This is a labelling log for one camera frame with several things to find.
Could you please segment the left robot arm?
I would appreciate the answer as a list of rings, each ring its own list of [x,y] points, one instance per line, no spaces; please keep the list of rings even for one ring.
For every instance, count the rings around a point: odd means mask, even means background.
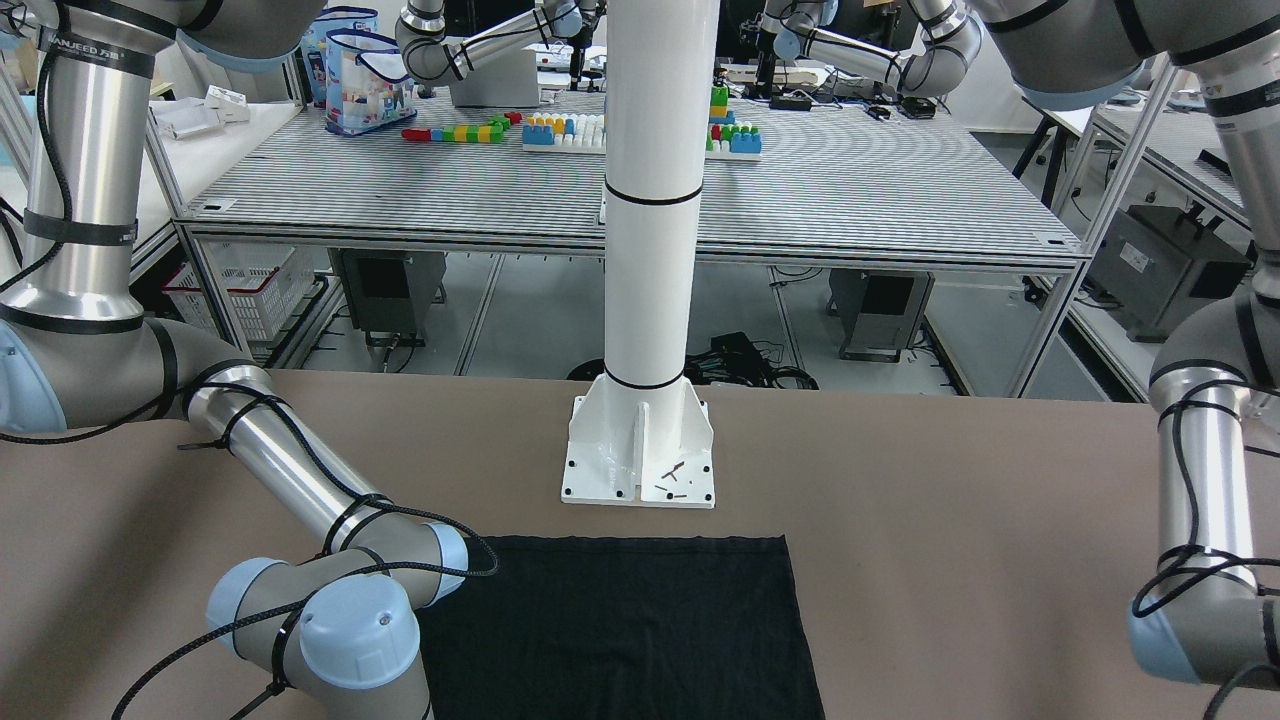
[[[1243,421],[1277,388],[1275,1],[975,1],[1014,82],[1036,104],[1084,108],[1165,54],[1199,82],[1254,236],[1244,290],[1185,319],[1149,375],[1158,415],[1160,557],[1128,611],[1153,676],[1277,689],[1277,597],[1256,578]]]

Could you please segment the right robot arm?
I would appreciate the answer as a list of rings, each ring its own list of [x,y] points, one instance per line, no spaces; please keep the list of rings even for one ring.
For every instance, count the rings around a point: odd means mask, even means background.
[[[147,319],[131,295],[156,55],[288,56],[320,1],[29,1],[44,60],[24,210],[26,264],[3,283],[3,438],[180,419],[207,432],[308,529],[320,555],[242,562],[211,638],[330,719],[431,719],[419,611],[468,574],[462,529],[389,501],[275,395],[236,346]]]

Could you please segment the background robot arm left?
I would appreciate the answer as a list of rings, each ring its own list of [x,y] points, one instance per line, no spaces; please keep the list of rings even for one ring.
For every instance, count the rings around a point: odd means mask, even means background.
[[[532,44],[588,37],[604,1],[535,1],[532,8],[467,37],[449,36],[443,1],[407,1],[396,41],[413,81],[447,87],[456,108],[530,110],[541,105]]]

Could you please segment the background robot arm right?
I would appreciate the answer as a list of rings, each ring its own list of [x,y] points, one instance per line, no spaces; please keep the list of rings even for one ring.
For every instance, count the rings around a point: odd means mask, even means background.
[[[965,78],[984,32],[959,1],[906,1],[923,32],[920,53],[891,51],[832,32],[836,1],[767,1],[760,32],[772,37],[780,60],[808,58],[837,70],[881,82],[901,97],[942,97]]]

